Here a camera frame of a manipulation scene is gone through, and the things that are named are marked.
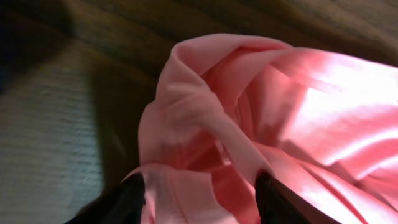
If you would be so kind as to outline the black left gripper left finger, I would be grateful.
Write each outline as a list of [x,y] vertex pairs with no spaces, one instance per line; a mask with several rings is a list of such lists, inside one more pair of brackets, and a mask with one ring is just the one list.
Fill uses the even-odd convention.
[[135,173],[65,224],[140,224],[145,202],[144,178]]

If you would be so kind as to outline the salmon pink shirt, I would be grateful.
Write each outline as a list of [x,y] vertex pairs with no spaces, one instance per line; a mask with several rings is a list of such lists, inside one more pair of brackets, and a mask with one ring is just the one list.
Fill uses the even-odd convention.
[[340,223],[397,222],[397,69],[279,40],[173,47],[138,131],[142,223],[259,223],[268,172]]

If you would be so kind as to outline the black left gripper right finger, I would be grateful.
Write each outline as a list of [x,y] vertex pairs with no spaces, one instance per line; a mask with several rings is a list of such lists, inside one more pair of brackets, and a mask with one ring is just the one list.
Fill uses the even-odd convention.
[[267,172],[255,182],[261,224],[338,224]]

